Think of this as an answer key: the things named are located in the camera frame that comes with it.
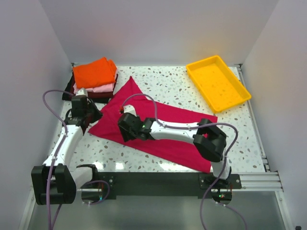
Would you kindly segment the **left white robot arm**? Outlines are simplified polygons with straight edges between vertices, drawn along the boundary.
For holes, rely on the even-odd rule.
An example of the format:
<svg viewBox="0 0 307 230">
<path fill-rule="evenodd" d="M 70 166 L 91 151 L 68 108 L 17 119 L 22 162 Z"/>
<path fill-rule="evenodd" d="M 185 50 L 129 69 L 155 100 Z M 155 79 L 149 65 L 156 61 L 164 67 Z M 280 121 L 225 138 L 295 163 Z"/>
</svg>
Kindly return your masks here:
<svg viewBox="0 0 307 230">
<path fill-rule="evenodd" d="M 70 172 L 69 164 L 89 125 L 101 117 L 102 113 L 85 93 L 71 98 L 71 110 L 62 122 L 55 148 L 41 166 L 35 166 L 31 171 L 38 205 L 71 204 L 83 185 L 94 188 L 99 184 L 95 165 L 79 165 Z"/>
</svg>

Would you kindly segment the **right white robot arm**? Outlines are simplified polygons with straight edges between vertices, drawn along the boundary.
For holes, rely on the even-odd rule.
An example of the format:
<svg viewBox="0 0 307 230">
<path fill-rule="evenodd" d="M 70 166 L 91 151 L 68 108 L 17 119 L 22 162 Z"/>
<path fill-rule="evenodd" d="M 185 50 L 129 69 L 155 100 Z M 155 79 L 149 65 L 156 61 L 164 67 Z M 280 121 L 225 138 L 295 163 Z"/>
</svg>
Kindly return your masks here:
<svg viewBox="0 0 307 230">
<path fill-rule="evenodd" d="M 194 145 L 201 157 L 212 163 L 214 184 L 225 188 L 231 182 L 231 167 L 224 157 L 226 134 L 209 119 L 183 124 L 156 118 L 141 120 L 137 115 L 123 113 L 118 127 L 125 142 L 134 139 L 174 140 Z"/>
</svg>

